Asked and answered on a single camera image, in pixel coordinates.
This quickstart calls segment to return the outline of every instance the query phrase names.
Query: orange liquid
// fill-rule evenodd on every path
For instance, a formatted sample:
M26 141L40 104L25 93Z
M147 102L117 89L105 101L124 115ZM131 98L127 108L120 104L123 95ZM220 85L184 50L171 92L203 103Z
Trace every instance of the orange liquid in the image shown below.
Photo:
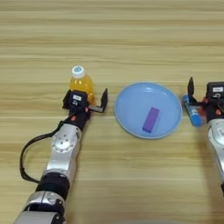
M94 96L94 85L93 82L87 74L80 78L75 79L72 77L70 81L70 90L79 90L87 93L87 100L90 104L95 104L95 96Z

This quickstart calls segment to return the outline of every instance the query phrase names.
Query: orange juice bottle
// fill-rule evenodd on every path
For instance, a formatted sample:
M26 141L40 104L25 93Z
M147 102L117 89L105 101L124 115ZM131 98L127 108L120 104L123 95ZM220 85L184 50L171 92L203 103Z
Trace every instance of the orange juice bottle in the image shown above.
M79 90L87 93L87 100L90 104L95 104L94 87L90 76L85 73L82 66L75 66L72 69L72 79L70 90Z

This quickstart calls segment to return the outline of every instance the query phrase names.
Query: wooden table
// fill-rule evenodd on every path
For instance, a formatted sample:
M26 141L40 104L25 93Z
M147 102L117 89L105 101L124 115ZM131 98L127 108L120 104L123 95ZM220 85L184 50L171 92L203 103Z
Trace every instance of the wooden table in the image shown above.
M153 81L181 97L193 76L200 100L209 81L223 81L223 10L222 0L1 0L1 223L16 219L36 187L20 178L18 157L29 139L66 117L61 100L74 65L91 75L98 100L108 88L109 103L86 128L67 222L223 223L206 126L195 129L184 112L175 133L147 141L126 133L113 112L130 83ZM34 177L49 145L30 150Z

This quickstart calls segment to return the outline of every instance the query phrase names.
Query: white bottle cap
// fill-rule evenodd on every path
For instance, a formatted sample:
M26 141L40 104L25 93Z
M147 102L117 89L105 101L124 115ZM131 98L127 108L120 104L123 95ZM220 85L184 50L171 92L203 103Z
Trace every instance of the white bottle cap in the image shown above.
M72 74L75 79L80 79L85 76L85 70L83 66L74 66L72 69Z

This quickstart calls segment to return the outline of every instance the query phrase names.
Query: blue plate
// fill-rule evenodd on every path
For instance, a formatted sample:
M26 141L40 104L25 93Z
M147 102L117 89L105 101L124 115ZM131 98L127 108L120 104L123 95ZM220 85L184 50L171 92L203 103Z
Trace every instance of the blue plate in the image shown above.
M151 133L143 130L151 107L159 109ZM179 98L166 87L140 82L126 87L115 102L115 117L134 136L160 138L171 134L180 124L182 107Z

